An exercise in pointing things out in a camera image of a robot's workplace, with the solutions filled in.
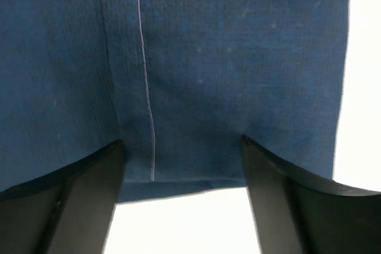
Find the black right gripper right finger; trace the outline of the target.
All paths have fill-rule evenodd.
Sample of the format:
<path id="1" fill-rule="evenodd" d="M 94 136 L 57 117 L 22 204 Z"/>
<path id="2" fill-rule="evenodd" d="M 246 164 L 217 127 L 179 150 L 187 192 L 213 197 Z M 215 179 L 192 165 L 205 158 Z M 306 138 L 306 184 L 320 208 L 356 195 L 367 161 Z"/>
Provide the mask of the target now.
<path id="1" fill-rule="evenodd" d="M 315 175 L 242 137 L 262 253 L 380 253 L 380 192 Z"/>

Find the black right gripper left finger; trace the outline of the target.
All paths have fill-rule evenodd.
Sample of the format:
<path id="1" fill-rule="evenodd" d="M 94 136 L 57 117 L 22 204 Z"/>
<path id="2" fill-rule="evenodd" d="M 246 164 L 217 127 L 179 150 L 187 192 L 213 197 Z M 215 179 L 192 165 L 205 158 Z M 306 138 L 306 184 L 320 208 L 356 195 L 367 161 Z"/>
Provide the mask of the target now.
<path id="1" fill-rule="evenodd" d="M 1 192 L 1 253 L 102 253 L 124 167 L 117 140 Z"/>

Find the dark blue cloth placemat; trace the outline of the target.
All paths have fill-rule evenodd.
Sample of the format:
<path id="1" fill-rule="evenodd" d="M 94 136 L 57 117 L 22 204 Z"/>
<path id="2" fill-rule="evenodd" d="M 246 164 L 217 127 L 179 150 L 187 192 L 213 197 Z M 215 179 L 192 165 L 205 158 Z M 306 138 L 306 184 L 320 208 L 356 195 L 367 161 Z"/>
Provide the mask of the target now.
<path id="1" fill-rule="evenodd" d="M 1 189 L 121 139 L 121 201 L 333 172 L 349 0 L 1 0 Z"/>

